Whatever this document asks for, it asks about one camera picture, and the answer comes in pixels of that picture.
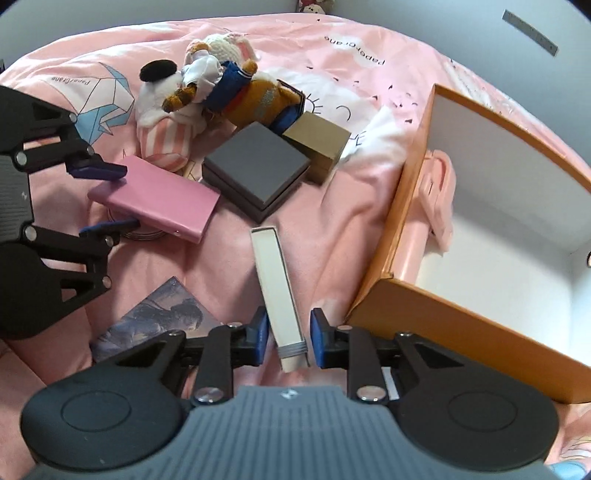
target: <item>dark gray box lid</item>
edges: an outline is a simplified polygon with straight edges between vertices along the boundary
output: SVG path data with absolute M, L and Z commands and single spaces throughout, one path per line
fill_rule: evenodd
M 265 209 L 310 165 L 310 160 L 267 127 L 240 130 L 203 162 L 258 209 Z

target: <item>bed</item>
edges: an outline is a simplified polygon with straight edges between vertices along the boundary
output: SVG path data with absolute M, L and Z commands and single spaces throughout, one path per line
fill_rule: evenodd
M 351 132 L 330 182 L 303 184 L 266 223 L 276 225 L 302 320 L 322 307 L 342 322 L 379 240 L 385 215 L 434 83 L 455 89 L 534 133 L 573 165 L 589 167 L 511 98 L 430 46 L 402 34 L 330 16 L 281 14 L 133 25 L 67 37 L 16 61 L 3 85 L 76 111 L 79 132 L 106 160 L 139 153 L 134 117 L 138 72 L 155 59 L 182 62 L 186 46 L 211 33 L 247 35 L 260 68 L 301 89 L 306 109 Z M 199 136 L 194 160 L 219 145 L 223 129 Z M 62 166 L 31 177 L 35 221 L 77 234 L 107 218 Z M 19 414 L 44 385 L 91 365 L 89 342 L 166 279 L 176 276 L 221 322 L 247 322 L 261 304 L 249 230 L 230 203 L 218 206 L 199 245 L 167 236 L 124 241 L 111 255 L 113 290 L 42 334 L 0 350 L 0 477 L 32 466 Z M 236 372 L 236 385 L 339 384 L 342 372 L 282 374 L 276 353 Z M 591 407 L 558 406 L 563 428 L 548 458 L 565 479 L 591 467 Z

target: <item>card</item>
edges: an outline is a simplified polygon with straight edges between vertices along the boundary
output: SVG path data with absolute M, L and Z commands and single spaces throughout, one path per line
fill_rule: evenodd
M 220 325 L 178 278 L 171 277 L 91 343 L 90 349 L 92 358 L 100 362 L 168 330 L 184 330 L 187 338 L 195 338 Z

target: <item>gray box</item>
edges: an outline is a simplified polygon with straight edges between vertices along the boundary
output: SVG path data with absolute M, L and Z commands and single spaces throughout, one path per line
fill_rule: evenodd
M 202 165 L 203 180 L 261 223 L 299 185 L 310 160 L 267 127 L 240 130 Z

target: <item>white fabric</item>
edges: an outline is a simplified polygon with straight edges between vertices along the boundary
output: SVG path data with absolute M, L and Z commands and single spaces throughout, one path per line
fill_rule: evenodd
M 159 82 L 143 83 L 135 100 L 134 112 L 138 127 L 151 128 L 168 117 L 183 125 L 194 127 L 195 134 L 205 130 L 207 123 L 203 118 L 203 107 L 191 103 L 178 112 L 167 113 L 162 110 L 162 102 L 168 95 L 172 95 L 183 84 L 183 75 L 176 72 Z
M 222 78 L 223 68 L 219 60 L 210 55 L 207 50 L 197 50 L 190 55 L 190 59 L 191 63 L 181 70 L 183 86 L 194 83 L 197 86 L 197 93 L 193 102 L 201 103 Z

